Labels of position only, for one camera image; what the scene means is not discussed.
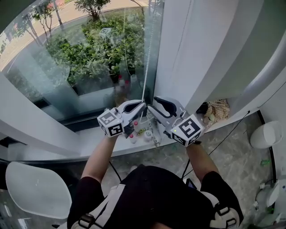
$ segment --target green bush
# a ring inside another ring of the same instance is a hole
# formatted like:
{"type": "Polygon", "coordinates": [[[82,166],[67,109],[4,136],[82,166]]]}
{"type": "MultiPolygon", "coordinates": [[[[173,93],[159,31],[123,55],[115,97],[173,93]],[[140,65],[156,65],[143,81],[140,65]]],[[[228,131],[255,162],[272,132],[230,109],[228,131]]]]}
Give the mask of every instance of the green bush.
{"type": "Polygon", "coordinates": [[[90,21],[81,27],[75,26],[65,33],[55,35],[46,44],[57,65],[70,67],[67,81],[71,86],[76,86],[81,81],[90,82],[90,79],[97,82],[100,88],[106,88],[111,80],[113,83],[117,82],[123,66],[120,63],[126,61],[124,37],[129,72],[132,74],[135,69],[143,69],[144,16],[139,10],[130,11],[136,17],[129,22],[126,13],[125,25],[123,10],[111,12],[106,15],[106,21],[90,21]],[[110,38],[106,40],[99,36],[103,28],[112,28],[110,38]]]}

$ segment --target person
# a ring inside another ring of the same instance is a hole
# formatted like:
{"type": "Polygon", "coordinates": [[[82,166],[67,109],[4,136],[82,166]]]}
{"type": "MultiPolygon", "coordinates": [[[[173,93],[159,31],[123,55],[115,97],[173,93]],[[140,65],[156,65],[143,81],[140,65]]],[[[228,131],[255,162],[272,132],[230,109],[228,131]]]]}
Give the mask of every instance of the person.
{"type": "MultiPolygon", "coordinates": [[[[108,197],[105,199],[101,190],[101,182],[116,140],[117,136],[112,138],[105,136],[88,159],[70,208],[68,229],[74,227],[73,224],[80,219],[83,219],[81,222],[85,222],[83,216],[91,216],[86,214],[104,205],[101,204],[104,200],[107,201],[108,197]]],[[[221,206],[235,209],[240,224],[243,214],[238,199],[219,175],[218,168],[211,158],[199,144],[191,144],[186,151],[193,170],[202,184],[202,192],[188,187],[181,178],[170,171],[155,166],[140,165],[122,180],[121,185],[124,189],[114,204],[114,209],[109,213],[110,218],[105,225],[96,224],[97,227],[92,228],[210,228],[210,221],[214,219],[216,210],[203,192],[215,196],[221,206]]],[[[102,207],[101,213],[107,207],[108,205],[102,207]]]]}

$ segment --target white chair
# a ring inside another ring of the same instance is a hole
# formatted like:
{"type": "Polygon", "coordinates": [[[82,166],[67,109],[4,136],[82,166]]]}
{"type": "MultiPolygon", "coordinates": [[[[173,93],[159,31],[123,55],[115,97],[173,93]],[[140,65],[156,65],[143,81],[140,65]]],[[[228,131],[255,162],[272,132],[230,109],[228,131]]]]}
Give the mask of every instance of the white chair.
{"type": "Polygon", "coordinates": [[[11,198],[23,211],[55,219],[67,218],[71,195],[54,171],[11,162],[5,178],[11,198]]]}

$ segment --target glass pane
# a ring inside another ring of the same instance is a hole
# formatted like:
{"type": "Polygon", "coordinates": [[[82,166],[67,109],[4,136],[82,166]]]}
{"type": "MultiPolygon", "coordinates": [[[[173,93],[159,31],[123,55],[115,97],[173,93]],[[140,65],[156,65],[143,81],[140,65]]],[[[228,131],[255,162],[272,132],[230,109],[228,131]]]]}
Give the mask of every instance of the glass pane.
{"type": "Polygon", "coordinates": [[[151,103],[164,1],[36,1],[0,35],[0,70],[56,120],[151,103]]]}

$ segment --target shrub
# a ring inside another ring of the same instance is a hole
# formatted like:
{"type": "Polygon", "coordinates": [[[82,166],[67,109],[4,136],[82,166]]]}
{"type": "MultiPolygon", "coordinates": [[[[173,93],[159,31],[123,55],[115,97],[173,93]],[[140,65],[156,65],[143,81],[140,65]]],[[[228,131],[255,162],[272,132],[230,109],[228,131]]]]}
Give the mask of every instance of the shrub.
{"type": "Polygon", "coordinates": [[[77,10],[87,12],[93,17],[93,21],[96,21],[101,9],[109,2],[110,0],[76,0],[75,6],[77,10]]]}
{"type": "Polygon", "coordinates": [[[117,82],[120,68],[124,66],[126,69],[125,65],[120,64],[126,61],[123,37],[129,72],[132,74],[135,69],[142,69],[143,72],[144,28],[141,22],[144,18],[140,11],[133,11],[138,17],[130,23],[126,19],[125,34],[124,13],[121,11],[107,16],[106,21],[90,21],[50,39],[46,48],[57,65],[70,67],[67,81],[71,86],[82,81],[90,83],[90,79],[97,82],[99,88],[106,88],[112,86],[112,82],[117,82]],[[112,28],[110,38],[106,40],[99,36],[103,28],[112,28]],[[84,39],[78,42],[82,33],[84,39]],[[71,39],[78,43],[71,45],[71,39]]]}

